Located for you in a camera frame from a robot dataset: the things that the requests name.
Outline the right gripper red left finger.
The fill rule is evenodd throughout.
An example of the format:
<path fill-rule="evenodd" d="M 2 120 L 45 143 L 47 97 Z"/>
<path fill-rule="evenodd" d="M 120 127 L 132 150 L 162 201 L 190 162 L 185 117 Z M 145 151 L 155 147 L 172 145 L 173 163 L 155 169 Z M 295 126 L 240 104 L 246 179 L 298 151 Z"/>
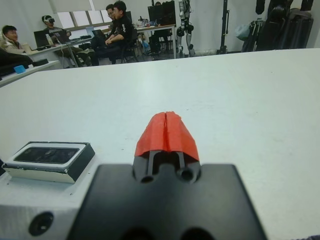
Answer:
<path fill-rule="evenodd" d="M 137 142 L 132 167 L 138 182 L 154 175 L 155 156 L 166 149 L 165 125 L 166 113 L 155 114 Z"/>

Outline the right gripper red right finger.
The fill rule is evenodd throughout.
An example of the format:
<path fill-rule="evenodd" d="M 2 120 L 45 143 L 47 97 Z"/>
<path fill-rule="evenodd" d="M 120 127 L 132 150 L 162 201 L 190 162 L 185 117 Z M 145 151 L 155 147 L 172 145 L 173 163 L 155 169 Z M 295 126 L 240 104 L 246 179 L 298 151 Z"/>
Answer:
<path fill-rule="evenodd" d="M 166 133 L 168 150 L 178 157 L 177 176 L 188 184 L 195 183 L 201 168 L 197 145 L 182 118 L 173 111 L 166 112 Z"/>

